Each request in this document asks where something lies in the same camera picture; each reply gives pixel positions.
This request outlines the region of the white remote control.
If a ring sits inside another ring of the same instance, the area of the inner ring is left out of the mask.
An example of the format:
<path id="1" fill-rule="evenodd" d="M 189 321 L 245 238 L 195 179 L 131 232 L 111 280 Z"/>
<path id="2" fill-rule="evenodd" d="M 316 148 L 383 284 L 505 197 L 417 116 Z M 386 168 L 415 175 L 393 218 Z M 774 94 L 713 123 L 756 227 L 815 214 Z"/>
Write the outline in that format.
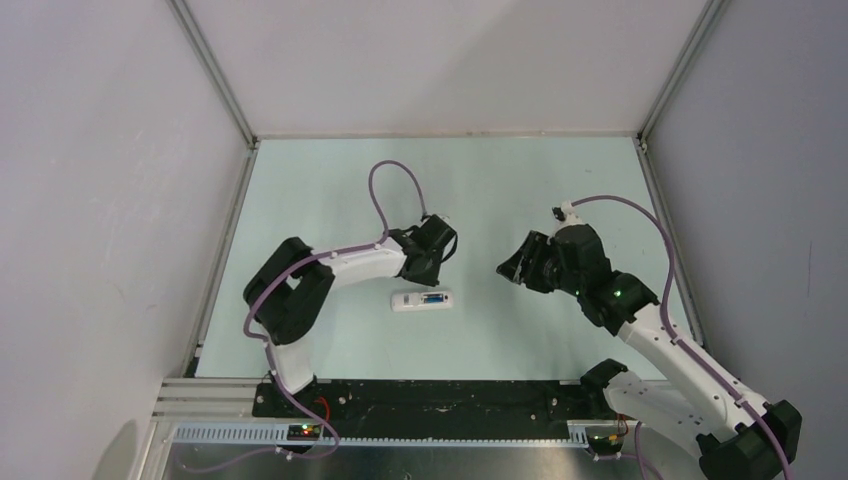
<path id="1" fill-rule="evenodd" d="M 395 313 L 437 311 L 451 309 L 454 301 L 449 290 L 402 292 L 391 296 L 390 308 Z"/>

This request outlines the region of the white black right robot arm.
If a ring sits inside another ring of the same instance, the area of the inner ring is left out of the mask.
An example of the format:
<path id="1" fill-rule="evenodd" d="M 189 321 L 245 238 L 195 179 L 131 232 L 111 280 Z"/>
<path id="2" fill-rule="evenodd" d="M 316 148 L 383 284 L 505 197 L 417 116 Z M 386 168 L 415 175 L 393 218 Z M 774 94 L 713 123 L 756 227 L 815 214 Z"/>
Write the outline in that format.
<path id="1" fill-rule="evenodd" d="M 767 401 L 678 334 L 656 294 L 612 268 L 592 227 L 568 225 L 553 236 L 531 231 L 496 272 L 532 291 L 574 296 L 593 325 L 639 352 L 670 384 L 652 387 L 604 360 L 581 378 L 591 416 L 616 412 L 647 424 L 696 457 L 708 479 L 774 479 L 794 460 L 800 412 L 786 400 Z"/>

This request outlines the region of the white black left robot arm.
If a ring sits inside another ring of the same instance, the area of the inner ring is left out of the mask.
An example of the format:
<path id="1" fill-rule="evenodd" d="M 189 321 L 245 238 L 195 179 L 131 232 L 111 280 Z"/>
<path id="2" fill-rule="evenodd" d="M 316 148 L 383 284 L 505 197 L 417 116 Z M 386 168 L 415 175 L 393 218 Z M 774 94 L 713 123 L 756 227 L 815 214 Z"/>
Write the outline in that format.
<path id="1" fill-rule="evenodd" d="M 311 347 L 305 340 L 329 294 L 365 281 L 398 278 L 437 287 L 443 263 L 455 254 L 458 233 L 438 215 L 375 242 L 316 253 L 301 238 L 284 240 L 243 291 L 245 336 L 262 342 L 278 404 L 304 416 L 316 403 Z"/>

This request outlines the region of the left controller board with LEDs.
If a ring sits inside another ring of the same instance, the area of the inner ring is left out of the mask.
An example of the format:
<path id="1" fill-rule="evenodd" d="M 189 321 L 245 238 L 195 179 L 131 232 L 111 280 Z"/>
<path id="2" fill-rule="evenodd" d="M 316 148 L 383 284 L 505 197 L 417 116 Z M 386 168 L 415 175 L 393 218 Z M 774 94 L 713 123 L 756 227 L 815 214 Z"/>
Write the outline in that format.
<path id="1" fill-rule="evenodd" d="M 286 429 L 285 440 L 288 442 L 315 442 L 323 435 L 323 427 L 320 424 L 289 424 Z"/>

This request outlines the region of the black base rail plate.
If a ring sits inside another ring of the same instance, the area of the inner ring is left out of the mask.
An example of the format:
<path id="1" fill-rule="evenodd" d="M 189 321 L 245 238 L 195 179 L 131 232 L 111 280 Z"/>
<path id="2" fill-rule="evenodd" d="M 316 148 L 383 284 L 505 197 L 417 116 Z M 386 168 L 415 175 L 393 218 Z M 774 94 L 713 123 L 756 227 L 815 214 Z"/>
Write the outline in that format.
<path id="1" fill-rule="evenodd" d="M 271 382 L 255 390 L 256 418 L 300 418 L 302 404 L 339 436 L 449 439 L 568 437 L 579 420 L 615 421 L 600 390 L 556 380 L 317 380 L 287 400 Z"/>

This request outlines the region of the aluminium frame post left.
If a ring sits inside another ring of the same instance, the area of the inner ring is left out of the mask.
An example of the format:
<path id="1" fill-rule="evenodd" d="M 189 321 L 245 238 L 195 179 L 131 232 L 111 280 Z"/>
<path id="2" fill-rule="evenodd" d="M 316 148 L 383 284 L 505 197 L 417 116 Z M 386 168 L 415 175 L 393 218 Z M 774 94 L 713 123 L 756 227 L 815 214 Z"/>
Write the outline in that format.
<path id="1" fill-rule="evenodd" d="M 200 22 L 196 18 L 189 2 L 185 0 L 167 0 L 166 3 L 171 9 L 201 69 L 209 79 L 213 90 L 219 97 L 225 112 L 238 131 L 245 146 L 249 150 L 254 150 L 258 143 L 257 134 L 251 127 L 238 101 L 237 95 L 228 81 L 224 69 L 216 58 L 213 48 L 203 32 Z"/>

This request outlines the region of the aluminium frame post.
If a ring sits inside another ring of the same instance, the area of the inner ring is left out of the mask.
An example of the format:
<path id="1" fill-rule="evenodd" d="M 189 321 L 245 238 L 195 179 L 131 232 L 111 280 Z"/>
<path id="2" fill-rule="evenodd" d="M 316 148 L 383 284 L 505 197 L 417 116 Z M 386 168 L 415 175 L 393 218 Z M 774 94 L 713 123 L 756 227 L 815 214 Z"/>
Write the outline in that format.
<path id="1" fill-rule="evenodd" d="M 225 112 L 238 131 L 245 146 L 249 150 L 254 150 L 258 143 L 257 134 L 251 127 L 238 101 L 237 95 L 228 81 L 224 69 L 216 58 L 213 48 L 203 32 L 200 22 L 196 18 L 189 2 L 185 0 L 167 0 L 166 3 L 171 9 L 201 69 L 209 79 L 213 90 L 219 97 Z"/>
<path id="2" fill-rule="evenodd" d="M 673 101 L 677 91 L 693 68 L 697 57 L 705 47 L 712 32 L 720 22 L 726 9 L 731 5 L 728 0 L 709 0 L 705 3 L 694 26 L 684 41 L 672 68 L 664 80 L 659 93 L 652 102 L 649 111 L 638 131 L 639 144 L 646 144 L 653 131 Z"/>

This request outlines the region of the aluminium frame post right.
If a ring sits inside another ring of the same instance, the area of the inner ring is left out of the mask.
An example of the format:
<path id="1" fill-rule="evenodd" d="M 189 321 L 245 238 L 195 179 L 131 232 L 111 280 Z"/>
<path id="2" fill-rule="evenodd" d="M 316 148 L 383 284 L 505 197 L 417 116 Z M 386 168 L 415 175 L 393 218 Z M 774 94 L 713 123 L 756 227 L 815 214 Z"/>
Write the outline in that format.
<path id="1" fill-rule="evenodd" d="M 728 0 L 709 0 L 705 3 L 694 26 L 684 41 L 672 68 L 664 80 L 659 93 L 652 102 L 649 111 L 638 131 L 639 144 L 646 144 L 653 131 L 673 101 L 677 91 L 693 68 L 697 57 L 705 47 L 712 32 L 720 22 L 726 9 L 731 5 Z"/>

